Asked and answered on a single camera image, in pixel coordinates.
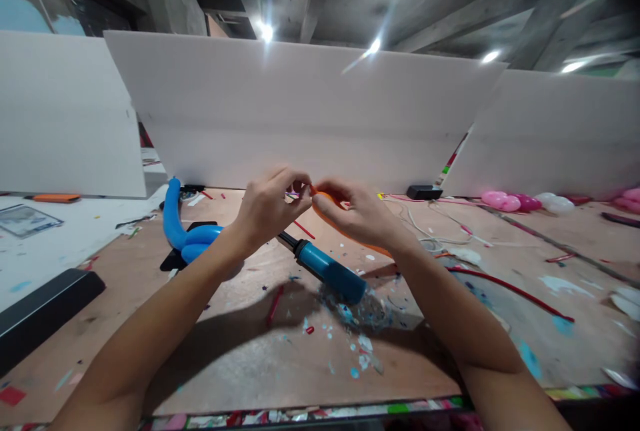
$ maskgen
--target black box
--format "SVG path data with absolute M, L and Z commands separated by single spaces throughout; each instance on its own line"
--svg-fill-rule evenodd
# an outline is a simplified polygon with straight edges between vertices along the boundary
M 0 312 L 0 376 L 105 290 L 93 271 L 70 268 Z

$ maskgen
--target orange object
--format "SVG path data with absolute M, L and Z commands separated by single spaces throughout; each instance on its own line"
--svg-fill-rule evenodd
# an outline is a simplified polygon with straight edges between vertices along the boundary
M 75 203 L 80 200 L 80 195 L 36 195 L 25 197 L 34 201 L 43 201 L 46 203 Z
M 318 191 L 315 187 L 311 187 L 311 196 L 313 195 L 323 195 L 324 197 L 329 198 L 330 200 L 333 201 L 333 203 L 340 208 L 341 210 L 347 211 L 347 209 L 342 205 L 342 203 L 340 203 L 336 198 L 332 197 L 329 193 L 325 193 L 324 191 Z M 318 214 L 318 216 L 320 216 L 329 226 L 331 226 L 333 229 L 335 229 L 338 233 L 342 234 L 345 238 L 349 238 L 350 240 L 353 240 L 357 243 L 362 244 L 363 246 L 366 246 L 367 248 L 374 250 L 380 254 L 384 254 L 385 256 L 388 256 L 389 258 L 391 258 L 391 253 L 385 249 L 379 248 L 378 246 L 373 246 L 372 244 L 365 244 L 362 242 L 359 242 L 358 240 L 355 240 L 353 238 L 351 238 L 348 234 L 342 232 L 340 230 L 340 228 L 338 228 L 333 221 L 331 221 L 329 218 L 327 218 L 322 211 L 320 211 L 320 208 L 318 208 L 315 203 L 312 204 L 313 206 L 313 210 Z

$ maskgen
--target orange balloon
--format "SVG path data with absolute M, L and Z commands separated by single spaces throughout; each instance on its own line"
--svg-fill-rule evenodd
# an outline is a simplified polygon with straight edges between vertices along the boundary
M 342 210 L 347 210 L 342 203 L 340 203 L 340 201 L 338 201 L 336 198 L 332 197 L 329 193 L 325 193 L 324 191 L 318 191 L 314 186 L 311 187 L 311 196 L 313 195 L 323 195 L 324 197 L 327 197 L 328 199 L 333 201 L 333 204 L 336 205 L 338 208 L 342 209 Z M 379 248 L 378 246 L 373 246 L 372 244 L 366 244 L 363 242 L 359 242 L 358 240 L 355 240 L 353 238 L 351 238 L 348 234 L 344 233 L 340 228 L 338 228 L 335 223 L 333 221 L 331 221 L 329 218 L 327 218 L 322 211 L 320 211 L 320 208 L 318 208 L 315 203 L 312 204 L 313 210 L 318 214 L 318 216 L 320 216 L 329 226 L 331 226 L 333 229 L 335 229 L 338 233 L 342 234 L 345 238 L 348 238 L 350 240 L 355 241 L 356 243 L 362 244 L 362 246 L 366 246 L 367 248 L 374 250 L 380 254 L 384 254 L 385 256 L 388 256 L 389 258 L 393 258 L 391 256 L 391 253 L 383 248 Z

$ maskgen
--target white panel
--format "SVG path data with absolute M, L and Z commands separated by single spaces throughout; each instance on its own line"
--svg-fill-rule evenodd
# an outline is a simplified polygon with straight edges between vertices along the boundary
M 102 38 L 0 32 L 0 190 L 146 197 L 135 112 Z
M 443 183 L 608 199 L 640 182 L 640 84 L 507 70 Z
M 275 163 L 388 193 L 438 177 L 504 65 L 291 43 L 106 32 L 169 176 L 244 188 Z

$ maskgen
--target person's right hand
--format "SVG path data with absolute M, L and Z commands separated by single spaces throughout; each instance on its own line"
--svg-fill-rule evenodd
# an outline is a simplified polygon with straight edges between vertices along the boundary
M 342 232 L 363 244 L 372 244 L 393 253 L 416 238 L 394 216 L 384 203 L 361 183 L 342 178 L 325 178 L 315 185 L 338 201 L 348 201 L 348 210 L 340 209 L 322 195 L 315 195 L 313 204 Z

